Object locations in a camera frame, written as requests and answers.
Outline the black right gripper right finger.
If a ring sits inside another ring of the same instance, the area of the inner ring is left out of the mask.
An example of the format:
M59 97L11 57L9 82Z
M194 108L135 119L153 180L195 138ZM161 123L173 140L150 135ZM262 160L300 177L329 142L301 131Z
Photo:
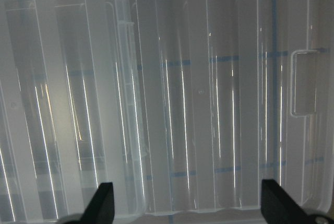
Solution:
M261 182L261 214L266 223L313 223L309 215L273 179Z

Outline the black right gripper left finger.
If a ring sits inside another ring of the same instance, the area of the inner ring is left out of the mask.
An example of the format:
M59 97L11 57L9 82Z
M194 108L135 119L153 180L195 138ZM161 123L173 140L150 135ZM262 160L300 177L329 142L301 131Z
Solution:
M101 183L83 212L79 223L113 223L115 202L112 182Z

